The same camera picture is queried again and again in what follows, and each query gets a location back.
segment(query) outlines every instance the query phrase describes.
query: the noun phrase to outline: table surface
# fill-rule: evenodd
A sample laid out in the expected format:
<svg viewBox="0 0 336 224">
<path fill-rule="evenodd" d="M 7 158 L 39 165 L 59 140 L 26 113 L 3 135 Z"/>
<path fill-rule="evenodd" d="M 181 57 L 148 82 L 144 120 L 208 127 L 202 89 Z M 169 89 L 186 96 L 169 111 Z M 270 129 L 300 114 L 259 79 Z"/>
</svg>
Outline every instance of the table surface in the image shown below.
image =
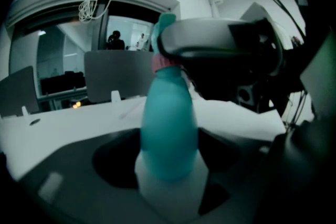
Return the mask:
<svg viewBox="0 0 336 224">
<path fill-rule="evenodd" d="M 40 119 L 29 126 L 24 117 L 2 119 L 0 149 L 7 156 L 7 168 L 20 180 L 57 149 L 69 143 L 141 126 L 146 97 L 83 106 L 31 115 Z M 285 132 L 276 110 L 256 114 L 231 102 L 193 100 L 199 127 L 221 135 L 272 141 Z"/>
</svg>

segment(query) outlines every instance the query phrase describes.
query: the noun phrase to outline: window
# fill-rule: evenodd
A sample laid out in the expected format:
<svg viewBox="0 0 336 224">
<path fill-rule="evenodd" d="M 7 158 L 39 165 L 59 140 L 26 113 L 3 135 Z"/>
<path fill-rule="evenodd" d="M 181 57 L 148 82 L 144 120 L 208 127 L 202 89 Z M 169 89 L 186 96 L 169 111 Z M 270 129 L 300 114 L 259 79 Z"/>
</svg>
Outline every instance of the window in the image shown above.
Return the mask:
<svg viewBox="0 0 336 224">
<path fill-rule="evenodd" d="M 106 42 L 113 36 L 114 31 L 120 33 L 120 39 L 124 41 L 126 50 L 144 50 L 150 49 L 150 36 L 153 24 L 143 20 L 109 16 L 107 24 Z"/>
<path fill-rule="evenodd" d="M 109 37 L 120 32 L 126 50 L 150 50 L 150 36 L 160 13 L 141 6 L 113 2 L 100 20 L 82 23 L 78 5 L 64 4 L 33 14 L 15 25 L 9 55 L 9 73 L 33 67 L 40 110 L 71 108 L 87 97 L 84 56 L 108 49 Z M 105 9 L 98 3 L 96 13 Z"/>
</svg>

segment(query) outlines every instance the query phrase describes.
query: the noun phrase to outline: white cable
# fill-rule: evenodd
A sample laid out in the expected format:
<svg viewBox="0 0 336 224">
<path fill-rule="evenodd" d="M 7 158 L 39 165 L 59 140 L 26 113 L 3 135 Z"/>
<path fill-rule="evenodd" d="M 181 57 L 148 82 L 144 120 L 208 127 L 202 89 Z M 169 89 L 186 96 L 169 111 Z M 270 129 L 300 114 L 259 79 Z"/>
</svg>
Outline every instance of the white cable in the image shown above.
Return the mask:
<svg viewBox="0 0 336 224">
<path fill-rule="evenodd" d="M 99 19 L 101 16 L 103 16 L 110 3 L 111 3 L 112 0 L 109 0 L 109 2 L 107 3 L 106 5 L 106 8 L 105 10 L 97 17 L 94 17 L 93 14 L 96 10 L 96 7 L 97 7 L 97 2 L 98 0 L 84 0 L 78 7 L 78 10 L 79 10 L 79 13 L 78 13 L 78 17 L 79 17 L 79 20 L 82 22 L 82 23 L 89 23 L 91 20 L 96 20 L 96 19 Z"/>
</svg>

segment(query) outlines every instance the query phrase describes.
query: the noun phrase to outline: pink bottle cap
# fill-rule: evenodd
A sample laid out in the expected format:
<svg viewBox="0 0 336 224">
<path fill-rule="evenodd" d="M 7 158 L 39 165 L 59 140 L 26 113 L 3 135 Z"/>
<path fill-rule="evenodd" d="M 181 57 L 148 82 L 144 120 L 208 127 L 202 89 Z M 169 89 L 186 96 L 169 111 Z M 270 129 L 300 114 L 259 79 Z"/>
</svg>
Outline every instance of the pink bottle cap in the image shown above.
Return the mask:
<svg viewBox="0 0 336 224">
<path fill-rule="evenodd" d="M 181 66 L 181 62 L 179 60 L 172 60 L 164 57 L 161 54 L 155 54 L 152 59 L 152 70 L 153 73 L 157 72 L 159 69 L 166 67 L 176 67 Z"/>
</svg>

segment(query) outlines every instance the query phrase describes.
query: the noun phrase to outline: circular hole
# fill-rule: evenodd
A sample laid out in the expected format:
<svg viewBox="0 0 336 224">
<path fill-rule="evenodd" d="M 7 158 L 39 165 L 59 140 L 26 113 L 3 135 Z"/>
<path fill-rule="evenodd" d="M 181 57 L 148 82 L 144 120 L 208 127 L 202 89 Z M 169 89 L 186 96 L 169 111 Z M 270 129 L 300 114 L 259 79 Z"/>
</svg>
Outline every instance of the circular hole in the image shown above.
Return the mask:
<svg viewBox="0 0 336 224">
<path fill-rule="evenodd" d="M 238 92 L 240 98 L 242 98 L 245 102 L 247 102 L 248 100 L 250 100 L 250 95 L 248 94 L 248 92 L 244 89 L 239 90 Z"/>
<path fill-rule="evenodd" d="M 30 123 L 30 126 L 34 125 L 35 123 L 38 123 L 40 121 L 40 119 L 35 119 Z"/>
</svg>

